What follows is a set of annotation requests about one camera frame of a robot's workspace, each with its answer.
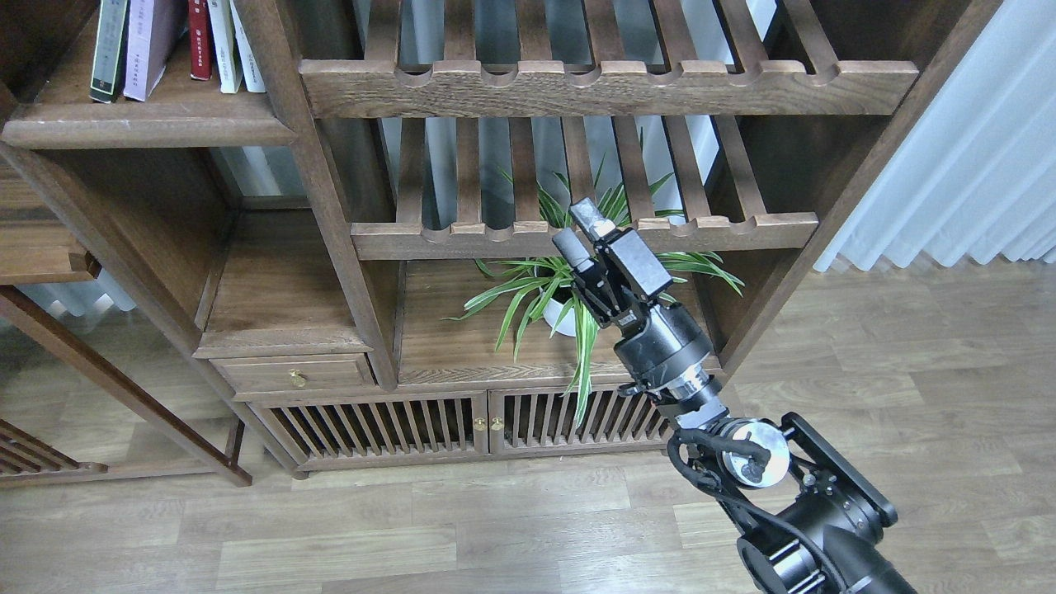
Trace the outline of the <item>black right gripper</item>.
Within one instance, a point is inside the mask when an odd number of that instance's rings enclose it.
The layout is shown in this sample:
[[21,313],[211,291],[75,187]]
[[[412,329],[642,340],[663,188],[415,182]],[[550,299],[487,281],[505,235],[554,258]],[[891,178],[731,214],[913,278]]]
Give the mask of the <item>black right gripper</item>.
[[660,409],[723,408],[723,386],[703,367],[713,345],[686,309],[661,302],[672,276],[655,253],[636,230],[619,229],[591,198],[578,200],[570,214],[596,255],[572,229],[559,230],[552,243],[596,322],[620,329],[615,354],[633,379],[620,394],[647,394]]

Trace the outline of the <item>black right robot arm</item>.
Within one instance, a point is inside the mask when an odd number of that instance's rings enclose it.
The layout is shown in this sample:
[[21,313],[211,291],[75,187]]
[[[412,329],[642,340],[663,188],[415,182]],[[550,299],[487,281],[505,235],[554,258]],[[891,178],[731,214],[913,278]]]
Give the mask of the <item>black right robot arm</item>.
[[620,394],[646,396],[667,420],[672,466],[725,511],[756,587],[912,593],[876,549],[897,522],[893,504],[799,414],[732,417],[721,380],[705,368],[705,331],[681,304],[662,301],[672,276],[655,253],[591,200],[573,204],[571,217],[585,239],[563,229],[554,244],[596,322],[621,332],[615,354],[631,380]]

